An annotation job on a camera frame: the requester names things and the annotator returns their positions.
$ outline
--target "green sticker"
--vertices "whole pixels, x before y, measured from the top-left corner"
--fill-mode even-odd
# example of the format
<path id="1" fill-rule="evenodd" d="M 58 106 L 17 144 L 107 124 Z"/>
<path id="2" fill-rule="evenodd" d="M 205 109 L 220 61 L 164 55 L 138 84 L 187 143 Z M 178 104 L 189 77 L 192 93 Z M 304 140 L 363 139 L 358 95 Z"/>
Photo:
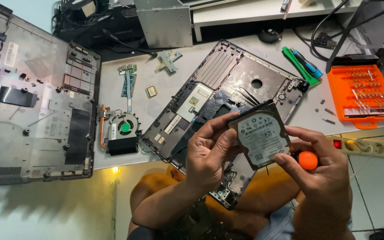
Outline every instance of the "green sticker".
<path id="1" fill-rule="evenodd" d="M 128 132 L 130 131 L 130 124 L 124 123 L 121 125 L 121 132 Z"/>

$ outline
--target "white table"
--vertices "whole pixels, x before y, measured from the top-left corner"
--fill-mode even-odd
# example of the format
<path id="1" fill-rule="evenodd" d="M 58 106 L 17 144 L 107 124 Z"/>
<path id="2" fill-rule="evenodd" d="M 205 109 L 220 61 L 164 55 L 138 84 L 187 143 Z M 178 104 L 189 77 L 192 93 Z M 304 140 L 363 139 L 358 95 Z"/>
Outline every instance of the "white table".
<path id="1" fill-rule="evenodd" d="M 328 14 L 337 7 L 341 0 L 316 0 L 315 5 L 302 8 L 298 0 L 291 0 L 288 18 Z M 354 12 L 361 0 L 349 0 L 337 13 Z M 202 41 L 203 26 L 236 24 L 262 20 L 282 19 L 280 12 L 282 0 L 239 0 L 216 6 L 193 10 L 196 41 Z"/>
<path id="2" fill-rule="evenodd" d="M 308 36 L 303 29 L 299 29 L 304 36 Z M 302 43 L 291 30 L 286 30 L 282 40 L 275 44 L 264 44 L 259 41 L 258 37 L 247 36 L 241 38 L 230 39 L 233 44 L 248 50 L 249 52 L 269 61 L 297 76 L 300 76 L 295 67 L 283 56 L 281 48 L 283 46 L 293 47 L 299 50 L 309 61 L 314 63 L 323 72 L 326 63 L 314 58 L 308 47 Z M 148 61 L 149 56 L 137 56 L 102 64 L 102 76 L 100 84 L 99 104 L 104 104 L 105 107 L 110 107 L 111 110 L 122 109 L 126 111 L 127 98 L 121 97 L 121 89 L 124 83 L 124 78 L 118 75 L 118 67 L 124 64 L 137 64 L 137 81 L 134 88 L 132 98 L 132 113 L 136 113 L 139 121 L 142 123 L 140 129 L 143 132 L 153 123 L 154 119 L 161 113 L 163 108 L 171 100 L 185 81 L 191 76 L 202 60 L 207 56 L 210 50 L 216 45 L 216 42 L 195 45 L 193 47 L 180 48 L 183 56 L 174 62 L 178 68 L 174 74 L 169 74 L 166 70 L 157 73 L 155 68 L 160 64 L 159 59 Z M 344 49 L 339 53 L 344 54 L 346 48 L 349 47 L 349 42 L 345 42 Z M 329 56 L 331 50 L 318 48 L 318 51 L 325 56 Z M 145 88 L 154 85 L 158 91 L 158 95 L 148 99 L 145 93 Z M 325 100 L 324 105 L 321 105 L 321 100 Z M 340 134 L 346 132 L 358 131 L 351 122 L 340 122 L 336 117 L 331 116 L 323 111 L 324 108 L 331 109 L 335 112 L 334 102 L 328 84 L 327 76 L 324 74 L 322 83 L 309 89 L 304 95 L 303 100 L 299 104 L 296 112 L 290 118 L 288 125 L 301 126 L 315 131 L 323 132 L 325 135 Z M 321 118 L 331 119 L 336 122 L 335 125 L 326 123 Z M 384 121 L 379 122 L 378 127 L 383 127 Z M 104 134 L 107 133 L 108 123 L 105 121 Z M 149 161 L 157 161 L 158 157 L 153 154 L 127 154 L 120 156 L 110 156 L 105 150 L 101 149 L 96 141 L 95 148 L 95 163 L 94 169 L 102 169 L 113 166 L 122 166 L 130 164 L 138 164 Z"/>

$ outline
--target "orange screwdriver handle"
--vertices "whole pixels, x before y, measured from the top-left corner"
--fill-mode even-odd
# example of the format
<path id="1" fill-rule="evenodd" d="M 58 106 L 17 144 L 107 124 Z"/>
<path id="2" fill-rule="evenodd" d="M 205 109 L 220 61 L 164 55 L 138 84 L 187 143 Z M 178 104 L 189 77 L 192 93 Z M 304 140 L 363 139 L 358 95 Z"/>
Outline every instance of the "orange screwdriver handle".
<path id="1" fill-rule="evenodd" d="M 296 159 L 299 165 L 305 170 L 313 170 L 317 168 L 319 163 L 318 157 L 310 151 L 293 152 L 291 156 Z"/>

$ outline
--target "orange bit case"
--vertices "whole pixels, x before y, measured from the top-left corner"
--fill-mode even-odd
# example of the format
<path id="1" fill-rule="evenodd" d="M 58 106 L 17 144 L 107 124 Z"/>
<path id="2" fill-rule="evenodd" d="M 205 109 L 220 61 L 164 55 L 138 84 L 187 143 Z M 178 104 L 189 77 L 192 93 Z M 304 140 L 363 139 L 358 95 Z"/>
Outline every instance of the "orange bit case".
<path id="1" fill-rule="evenodd" d="M 333 66 L 327 77 L 340 121 L 373 129 L 384 120 L 384 79 L 376 65 Z"/>

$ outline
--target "screwdriver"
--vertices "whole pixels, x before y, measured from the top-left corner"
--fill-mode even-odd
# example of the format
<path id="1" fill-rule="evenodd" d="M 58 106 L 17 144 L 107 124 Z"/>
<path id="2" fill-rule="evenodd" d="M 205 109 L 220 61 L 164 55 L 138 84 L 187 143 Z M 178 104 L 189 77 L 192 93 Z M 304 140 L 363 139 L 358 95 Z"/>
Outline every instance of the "screwdriver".
<path id="1" fill-rule="evenodd" d="M 317 66 L 313 65 L 313 63 L 309 62 L 308 60 L 306 60 L 305 57 L 303 57 L 303 55 L 297 51 L 297 50 L 294 50 L 292 47 L 290 47 L 290 50 L 291 52 L 293 53 L 293 55 L 296 57 L 296 59 L 302 64 L 302 66 L 310 73 L 312 74 L 312 76 L 314 76 L 315 78 L 320 78 L 322 77 L 324 74 L 317 68 Z"/>
<path id="2" fill-rule="evenodd" d="M 319 159 L 310 151 L 297 151 L 291 153 L 291 156 L 299 163 L 305 170 L 313 170 L 317 168 Z"/>

